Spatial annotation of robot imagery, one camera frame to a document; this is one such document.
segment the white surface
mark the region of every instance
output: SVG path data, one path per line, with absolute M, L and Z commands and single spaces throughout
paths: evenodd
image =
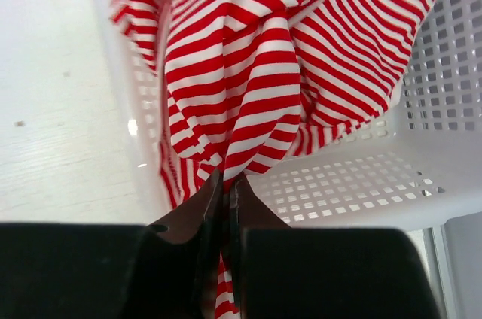
M 0 220 L 145 222 L 91 0 L 0 4 Z

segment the striped cloth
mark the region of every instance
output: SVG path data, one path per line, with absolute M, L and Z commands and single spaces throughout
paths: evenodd
M 160 174 L 176 207 L 215 167 L 227 189 L 383 114 L 434 0 L 114 2 L 163 71 Z M 236 317 L 220 268 L 215 317 Z

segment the red and white striped fabric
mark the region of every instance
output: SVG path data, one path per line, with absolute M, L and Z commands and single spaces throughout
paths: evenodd
M 154 73 L 163 59 L 160 174 L 172 205 L 215 167 L 228 188 L 384 113 L 433 2 L 115 0 L 114 21 Z M 236 313 L 231 294 L 222 270 L 216 317 Z

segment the clothing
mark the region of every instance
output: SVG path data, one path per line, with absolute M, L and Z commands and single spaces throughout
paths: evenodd
M 215 167 L 228 188 L 386 112 L 433 3 L 116 0 L 114 21 L 163 70 L 160 174 L 173 206 Z M 220 281 L 216 317 L 233 310 Z

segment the perforated white plastic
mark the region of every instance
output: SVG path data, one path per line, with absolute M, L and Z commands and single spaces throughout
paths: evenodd
M 169 207 L 157 176 L 158 82 L 108 21 L 110 0 L 95 2 L 139 194 L 155 219 Z M 315 156 L 249 180 L 293 226 L 412 230 L 482 211 L 481 84 L 482 0 L 437 0 L 396 108 Z

